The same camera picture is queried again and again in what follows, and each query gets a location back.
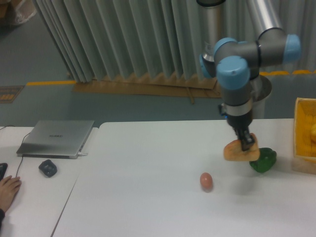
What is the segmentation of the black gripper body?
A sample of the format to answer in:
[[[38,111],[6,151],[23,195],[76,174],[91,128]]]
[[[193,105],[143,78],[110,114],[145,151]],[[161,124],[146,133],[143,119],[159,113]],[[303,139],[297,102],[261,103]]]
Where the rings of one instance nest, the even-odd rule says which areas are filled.
[[[253,120],[253,112],[249,111],[248,113],[241,116],[232,116],[226,115],[227,123],[234,129],[246,130]]]

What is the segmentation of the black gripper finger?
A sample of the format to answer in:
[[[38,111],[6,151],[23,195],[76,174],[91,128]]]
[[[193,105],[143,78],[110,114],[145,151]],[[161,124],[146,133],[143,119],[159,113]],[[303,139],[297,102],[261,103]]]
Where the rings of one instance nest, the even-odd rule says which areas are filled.
[[[235,128],[234,130],[235,130],[238,140],[240,140],[241,142],[241,150],[248,151],[255,144],[255,139],[249,133],[249,129],[248,128]]]

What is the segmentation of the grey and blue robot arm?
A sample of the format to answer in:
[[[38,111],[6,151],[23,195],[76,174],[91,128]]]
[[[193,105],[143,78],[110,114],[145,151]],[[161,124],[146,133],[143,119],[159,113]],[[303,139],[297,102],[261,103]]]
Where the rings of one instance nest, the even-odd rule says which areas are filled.
[[[255,143],[248,129],[252,104],[263,87],[259,69],[299,60],[300,39],[285,33],[270,0],[246,2],[257,38],[253,42],[222,36],[223,0],[198,0],[197,4],[206,23],[205,46],[211,47],[199,57],[202,72],[219,82],[224,101],[219,112],[234,129],[241,149],[248,151]]]

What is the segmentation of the dark sleeved forearm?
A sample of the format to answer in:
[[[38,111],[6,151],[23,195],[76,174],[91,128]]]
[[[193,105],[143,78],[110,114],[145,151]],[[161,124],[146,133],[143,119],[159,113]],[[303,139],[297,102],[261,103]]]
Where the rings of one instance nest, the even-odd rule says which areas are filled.
[[[0,229],[2,227],[2,222],[4,218],[5,218],[5,212],[2,209],[0,209]]]

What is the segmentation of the person's hand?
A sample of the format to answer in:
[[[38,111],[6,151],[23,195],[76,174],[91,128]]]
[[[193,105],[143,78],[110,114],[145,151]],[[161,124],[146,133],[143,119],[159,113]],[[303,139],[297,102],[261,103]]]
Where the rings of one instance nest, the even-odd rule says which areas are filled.
[[[7,176],[0,181],[0,209],[6,213],[16,194],[20,190],[22,181],[20,177]]]

